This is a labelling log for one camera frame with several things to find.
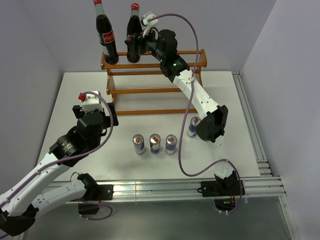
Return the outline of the cola glass bottle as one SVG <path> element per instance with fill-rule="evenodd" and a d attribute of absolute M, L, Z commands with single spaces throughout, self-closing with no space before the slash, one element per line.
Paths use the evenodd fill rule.
<path fill-rule="evenodd" d="M 138 3 L 134 2 L 131 4 L 131 14 L 126 29 L 126 40 L 124 41 L 127 45 L 126 57 L 130 63 L 137 63 L 141 57 L 138 41 L 138 35 L 142 32 L 139 10 L 140 6 Z"/>
<path fill-rule="evenodd" d="M 110 65 L 115 65 L 119 61 L 119 55 L 112 24 L 105 13 L 102 1 L 94 0 L 93 3 L 96 13 L 96 30 L 104 53 L 104 60 Z"/>

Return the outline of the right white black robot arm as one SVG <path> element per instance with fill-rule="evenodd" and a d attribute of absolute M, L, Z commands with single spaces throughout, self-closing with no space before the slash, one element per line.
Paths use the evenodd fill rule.
<path fill-rule="evenodd" d="M 228 108 L 225 105 L 220 106 L 215 102 L 195 78 L 195 70 L 197 69 L 199 58 L 199 43 L 195 30 L 193 30 L 193 35 L 196 44 L 196 57 L 193 71 L 190 70 L 186 61 L 178 54 L 178 42 L 174 31 L 168 29 L 160 30 L 157 32 L 157 38 L 154 32 L 145 32 L 146 31 L 134 33 L 129 39 L 126 39 L 124 42 L 127 48 L 131 50 L 132 53 L 140 52 L 140 54 L 144 54 L 148 52 L 155 57 L 160 63 L 159 66 L 163 75 L 188 98 L 188 105 L 182 120 L 178 147 L 178 164 L 181 172 L 187 177 L 197 177 L 211 167 L 225 163 L 226 165 L 222 169 L 227 170 L 227 167 L 231 166 L 231 173 L 224 173 L 222 176 L 218 176 L 218 174 L 215 173 L 214 182 L 217 192 L 211 191 L 211 193 L 218 194 L 218 196 L 227 196 L 228 194 L 231 195 L 231 193 L 235 194 L 234 187 L 238 187 L 241 198 L 244 194 L 243 183 L 237 168 L 230 160 L 216 160 L 200 172 L 194 174 L 189 174 L 183 169 L 181 153 L 182 137 L 190 105 L 192 104 L 195 107 L 200 117 L 200 122 L 196 126 L 197 135 L 201 140 L 212 143 L 215 143 L 219 137 L 224 136 L 229 113 Z"/>

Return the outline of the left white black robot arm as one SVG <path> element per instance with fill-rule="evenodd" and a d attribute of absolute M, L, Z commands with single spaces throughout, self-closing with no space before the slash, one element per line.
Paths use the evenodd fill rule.
<path fill-rule="evenodd" d="M 49 148 L 42 161 L 19 183 L 0 196 L 0 229 L 6 236 L 18 236 L 40 216 L 69 201 L 97 200 L 100 188 L 88 173 L 64 186 L 43 192 L 57 177 L 105 144 L 119 121 L 112 102 L 75 105 L 77 123 Z"/>

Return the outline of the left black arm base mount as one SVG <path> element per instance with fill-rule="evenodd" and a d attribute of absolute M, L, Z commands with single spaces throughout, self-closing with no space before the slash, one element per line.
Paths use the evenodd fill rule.
<path fill-rule="evenodd" d="M 83 216 L 96 215 L 102 208 L 102 201 L 111 201 L 113 199 L 114 186 L 112 184 L 99 184 L 92 196 L 84 196 L 78 203 L 78 213 Z"/>

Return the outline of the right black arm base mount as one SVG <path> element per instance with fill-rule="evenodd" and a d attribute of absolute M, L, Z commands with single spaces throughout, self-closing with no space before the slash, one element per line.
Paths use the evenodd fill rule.
<path fill-rule="evenodd" d="M 218 210 L 230 211 L 236 206 L 235 185 L 224 180 L 202 181 L 197 192 L 202 194 L 202 197 L 225 197 L 214 200 L 214 205 Z"/>

